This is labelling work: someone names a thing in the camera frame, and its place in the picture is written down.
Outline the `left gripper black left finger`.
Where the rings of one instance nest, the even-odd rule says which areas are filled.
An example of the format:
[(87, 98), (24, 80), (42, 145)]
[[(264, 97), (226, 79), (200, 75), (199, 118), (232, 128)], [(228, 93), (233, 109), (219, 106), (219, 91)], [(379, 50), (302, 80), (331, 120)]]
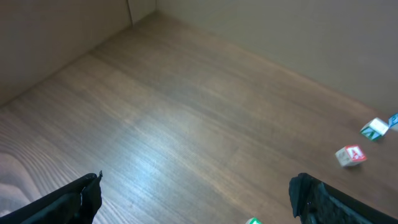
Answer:
[(1, 223), (92, 224), (102, 206), (103, 173), (89, 173), (48, 195), (1, 217)]

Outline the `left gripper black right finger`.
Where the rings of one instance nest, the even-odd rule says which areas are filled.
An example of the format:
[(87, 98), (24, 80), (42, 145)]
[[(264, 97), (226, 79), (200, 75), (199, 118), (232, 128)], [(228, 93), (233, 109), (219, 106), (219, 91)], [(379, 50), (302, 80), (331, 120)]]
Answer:
[(293, 216), (302, 224), (397, 224), (396, 218), (307, 173), (291, 178), (289, 197)]

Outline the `red A letter block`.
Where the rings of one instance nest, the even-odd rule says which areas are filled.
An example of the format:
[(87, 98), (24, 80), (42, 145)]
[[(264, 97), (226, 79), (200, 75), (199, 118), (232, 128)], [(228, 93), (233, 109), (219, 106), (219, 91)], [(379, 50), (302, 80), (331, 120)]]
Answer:
[(341, 167), (356, 166), (367, 160), (359, 145), (348, 145), (335, 153)]

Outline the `green top letter block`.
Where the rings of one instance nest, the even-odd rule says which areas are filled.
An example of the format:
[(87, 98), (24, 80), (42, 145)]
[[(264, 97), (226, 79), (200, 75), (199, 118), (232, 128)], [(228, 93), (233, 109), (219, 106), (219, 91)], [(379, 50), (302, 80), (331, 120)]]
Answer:
[(262, 224), (262, 222), (256, 217), (252, 217), (245, 224)]

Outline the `green V letter block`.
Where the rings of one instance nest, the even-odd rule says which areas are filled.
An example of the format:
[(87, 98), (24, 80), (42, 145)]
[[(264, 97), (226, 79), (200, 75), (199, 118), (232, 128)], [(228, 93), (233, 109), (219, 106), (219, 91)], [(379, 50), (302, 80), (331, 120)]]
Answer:
[(389, 125), (379, 118), (374, 118), (365, 124), (360, 133), (371, 141), (382, 138), (389, 130)]

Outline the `blue letter block far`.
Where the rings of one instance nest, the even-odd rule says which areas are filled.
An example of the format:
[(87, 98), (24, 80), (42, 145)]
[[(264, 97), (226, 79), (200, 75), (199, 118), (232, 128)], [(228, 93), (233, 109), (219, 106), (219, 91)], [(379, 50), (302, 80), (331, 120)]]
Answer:
[(398, 113), (392, 115), (388, 120), (389, 128), (398, 131)]

